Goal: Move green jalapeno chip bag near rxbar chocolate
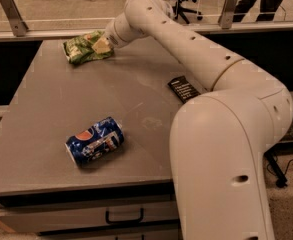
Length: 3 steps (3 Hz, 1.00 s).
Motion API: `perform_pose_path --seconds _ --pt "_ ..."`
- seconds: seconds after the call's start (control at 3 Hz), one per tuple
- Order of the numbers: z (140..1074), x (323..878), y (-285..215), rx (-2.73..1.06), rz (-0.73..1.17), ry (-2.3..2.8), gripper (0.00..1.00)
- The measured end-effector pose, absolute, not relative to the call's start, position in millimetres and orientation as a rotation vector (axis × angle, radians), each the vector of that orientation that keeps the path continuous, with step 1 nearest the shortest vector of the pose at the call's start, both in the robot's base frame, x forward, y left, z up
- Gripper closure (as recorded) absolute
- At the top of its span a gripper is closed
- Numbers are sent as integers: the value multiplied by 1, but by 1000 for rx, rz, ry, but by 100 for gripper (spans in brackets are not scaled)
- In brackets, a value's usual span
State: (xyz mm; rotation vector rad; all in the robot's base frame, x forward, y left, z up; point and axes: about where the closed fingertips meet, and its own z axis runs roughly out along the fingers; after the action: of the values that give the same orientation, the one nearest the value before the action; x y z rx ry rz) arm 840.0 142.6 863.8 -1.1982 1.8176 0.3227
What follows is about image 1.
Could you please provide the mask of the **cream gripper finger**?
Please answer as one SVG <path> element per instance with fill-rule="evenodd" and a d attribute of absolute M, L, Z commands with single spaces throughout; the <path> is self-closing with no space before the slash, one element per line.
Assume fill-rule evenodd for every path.
<path fill-rule="evenodd" d="M 92 49 L 97 54 L 107 53 L 112 50 L 112 47 L 106 37 L 99 38 L 94 45 L 92 46 Z"/>

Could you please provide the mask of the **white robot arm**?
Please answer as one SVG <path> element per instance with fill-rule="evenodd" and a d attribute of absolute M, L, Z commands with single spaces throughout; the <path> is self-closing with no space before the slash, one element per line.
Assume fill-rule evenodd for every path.
<path fill-rule="evenodd" d="M 244 57 L 171 19 L 163 0 L 126 0 L 94 46 L 101 53 L 153 37 L 205 92 L 170 130 L 170 162 L 184 240 L 275 240 L 263 155 L 286 134 L 286 86 Z"/>

